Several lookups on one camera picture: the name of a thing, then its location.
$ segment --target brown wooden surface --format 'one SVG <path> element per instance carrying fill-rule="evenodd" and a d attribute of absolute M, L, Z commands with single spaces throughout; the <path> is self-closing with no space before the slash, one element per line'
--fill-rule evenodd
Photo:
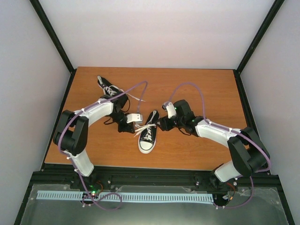
<path fill-rule="evenodd" d="M 81 109 L 103 95 L 97 85 L 97 75 L 124 90 L 147 80 L 149 85 L 143 98 L 146 102 L 141 104 L 144 122 L 154 109 L 159 111 L 160 116 L 165 116 L 166 112 L 161 105 L 168 100 L 177 85 L 189 81 L 201 88 L 208 119 L 233 128 L 246 126 L 232 70 L 79 67 L 64 109 Z M 140 86 L 130 94 L 139 97 L 142 90 Z M 188 101 L 195 115 L 202 115 L 201 98 L 194 87 L 181 87 L 172 102 L 180 99 Z M 129 112 L 135 113 L 138 101 L 132 98 L 130 101 Z M 106 119 L 99 120 L 89 128 L 86 149 L 94 165 L 212 170 L 230 160 L 229 150 L 224 146 L 208 139 L 183 135 L 177 129 L 169 132 L 158 130 L 155 148 L 150 154 L 142 154 L 137 146 L 138 137 L 118 133 L 117 124 L 103 124 Z M 70 163 L 53 143 L 45 162 Z"/>

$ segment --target white wall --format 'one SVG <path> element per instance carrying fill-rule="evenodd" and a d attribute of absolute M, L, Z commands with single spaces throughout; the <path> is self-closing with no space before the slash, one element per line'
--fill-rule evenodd
<path fill-rule="evenodd" d="M 39 170 L 69 73 L 30 2 L 0 1 L 0 224 Z"/>
<path fill-rule="evenodd" d="M 287 0 L 242 73 L 259 134 L 300 224 L 300 1 Z"/>
<path fill-rule="evenodd" d="M 274 0 L 41 0 L 74 66 L 237 68 Z"/>

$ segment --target shoelace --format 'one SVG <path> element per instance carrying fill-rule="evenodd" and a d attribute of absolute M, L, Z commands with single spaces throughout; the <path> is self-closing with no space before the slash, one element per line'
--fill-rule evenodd
<path fill-rule="evenodd" d="M 107 92 L 110 96 L 114 95 L 116 92 L 115 92 L 111 87 L 114 87 L 114 88 L 116 88 L 116 89 L 118 89 L 118 90 L 124 92 L 123 89 L 118 88 L 117 86 L 111 85 L 111 86 L 109 86 L 109 87 L 106 86 L 105 88 L 103 88 L 103 93 L 106 94 L 106 92 Z M 126 93 L 126 94 L 129 95 L 130 97 L 132 97 L 132 98 L 138 100 L 138 101 L 140 100 L 139 98 L 137 98 L 137 97 L 135 97 L 135 96 L 133 96 L 133 95 L 131 95 L 131 94 L 128 94 L 128 93 Z"/>
<path fill-rule="evenodd" d="M 145 137 L 143 139 L 152 141 L 151 127 L 155 127 L 155 126 L 156 126 L 156 124 L 147 124 L 147 125 L 143 125 L 143 126 L 136 124 L 135 127 L 138 129 L 135 130 L 135 132 L 137 132 L 135 134 L 135 136 L 139 135 L 141 132 L 143 132 L 143 130 L 147 129 L 147 134 L 145 135 Z"/>

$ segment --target white slotted strip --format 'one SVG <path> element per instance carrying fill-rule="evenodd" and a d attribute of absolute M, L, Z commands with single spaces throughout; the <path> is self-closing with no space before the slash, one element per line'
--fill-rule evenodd
<path fill-rule="evenodd" d="M 99 198 L 108 194 L 102 192 Z M 38 191 L 37 199 L 44 200 L 82 200 L 85 192 L 76 191 Z M 212 204 L 212 194 L 165 194 L 165 193 L 118 193 L 125 203 L 204 203 Z M 109 195 L 103 202 L 118 202 L 119 198 Z"/>

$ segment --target sneaker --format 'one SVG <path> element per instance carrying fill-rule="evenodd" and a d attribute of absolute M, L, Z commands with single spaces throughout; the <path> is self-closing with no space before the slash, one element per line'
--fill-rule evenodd
<path fill-rule="evenodd" d="M 101 77 L 101 76 L 98 76 L 98 85 L 100 88 L 102 88 L 103 90 L 103 93 L 105 95 L 110 95 L 110 96 L 114 96 L 114 95 L 118 95 L 118 94 L 121 94 L 124 92 L 123 89 L 121 88 L 118 88 L 117 86 L 111 84 L 107 79 Z M 136 100 L 140 100 L 139 98 L 137 97 L 134 97 L 128 93 L 126 93 L 127 95 L 129 95 L 130 97 L 136 99 Z"/>
<path fill-rule="evenodd" d="M 157 132 L 157 126 L 155 122 L 158 119 L 159 113 L 157 110 L 154 110 L 152 113 L 150 113 L 144 126 L 140 126 L 138 124 L 135 125 L 138 128 L 135 130 L 138 132 L 136 135 L 140 134 L 138 146 L 141 153 L 148 154 L 153 150 L 156 143 Z"/>

